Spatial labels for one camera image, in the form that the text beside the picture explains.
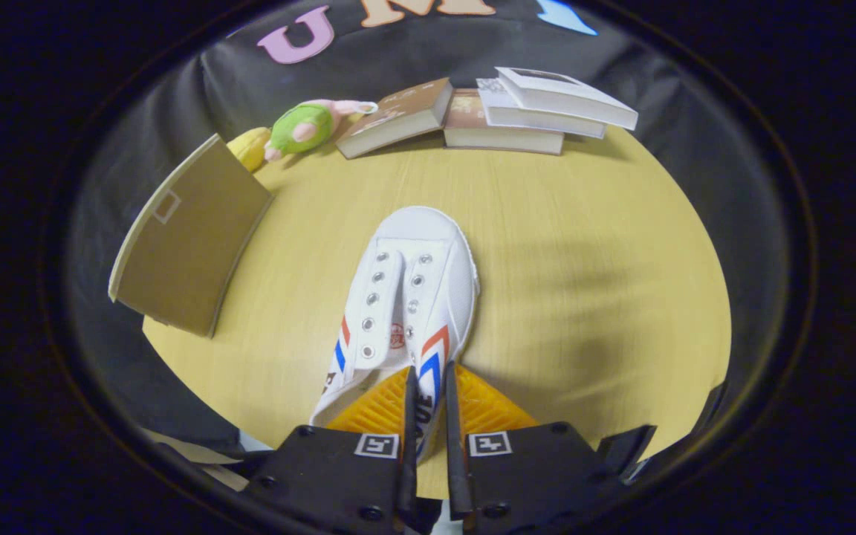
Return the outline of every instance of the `white sneaker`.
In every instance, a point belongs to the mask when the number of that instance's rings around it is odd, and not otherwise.
[[[430,453],[445,366],[464,348],[480,294],[461,228],[430,207],[405,207],[378,226],[349,288],[346,315],[309,423],[325,426],[385,378],[418,373],[418,460]]]

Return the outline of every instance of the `white book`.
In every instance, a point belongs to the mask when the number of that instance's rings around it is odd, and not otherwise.
[[[575,78],[529,68],[496,70],[504,88],[523,108],[580,115],[628,131],[636,128],[639,114],[634,109]]]
[[[521,150],[559,155],[563,149],[563,132],[491,126],[484,115],[478,89],[455,89],[444,120],[444,143],[452,149]]]
[[[567,132],[603,139],[606,125],[594,121],[553,111],[527,109],[507,92],[497,78],[478,78],[478,94],[484,106],[484,114],[491,126],[521,126],[528,129]]]

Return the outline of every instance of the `orange letter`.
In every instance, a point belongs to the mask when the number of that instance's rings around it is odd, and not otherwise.
[[[361,0],[368,17],[363,27],[376,27],[400,21],[405,13],[395,11],[389,4],[404,7],[411,13],[426,15],[431,11],[434,0]],[[438,10],[449,15],[492,15],[496,11],[484,0],[441,0]]]
[[[442,0],[438,10],[449,15],[493,15],[497,13],[484,0]]]

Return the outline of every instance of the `shoe tongue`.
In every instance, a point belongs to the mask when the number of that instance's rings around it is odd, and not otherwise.
[[[405,318],[402,312],[405,307],[405,296],[404,292],[401,291],[403,284],[404,277],[398,278],[398,291],[395,292],[395,307],[392,311],[392,335],[388,343],[388,360],[390,362],[411,360],[405,346]]]
[[[356,370],[393,369],[407,362],[400,361],[398,357],[403,357],[404,353],[393,348],[398,345],[394,331],[401,332],[402,329],[398,294],[405,268],[404,257],[393,250],[385,250],[381,254],[383,257],[380,259],[374,258],[373,267],[364,274],[359,291],[350,298],[348,305],[354,308],[354,313],[347,315],[356,317],[361,327],[353,333],[351,356],[346,365],[348,380],[352,380]],[[374,278],[374,273],[381,277]]]

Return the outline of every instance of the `red and blue chevron stripe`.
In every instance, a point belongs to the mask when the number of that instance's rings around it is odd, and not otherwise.
[[[439,343],[441,344],[441,352],[438,352]],[[445,325],[442,326],[438,332],[435,332],[435,334],[425,342],[424,346],[421,346],[422,357],[428,355],[432,350],[435,350],[435,354],[428,360],[424,361],[421,365],[421,369],[418,370],[418,380],[421,380],[426,373],[432,372],[432,376],[435,379],[435,407],[438,406],[438,394],[441,393],[441,363],[448,362],[449,345],[451,345],[451,340],[448,336],[448,325]]]
[[[349,346],[349,325],[346,325],[346,316],[343,315],[343,329],[340,337],[336,340],[336,362],[339,363],[339,372],[346,372],[346,356],[343,354],[343,343]]]

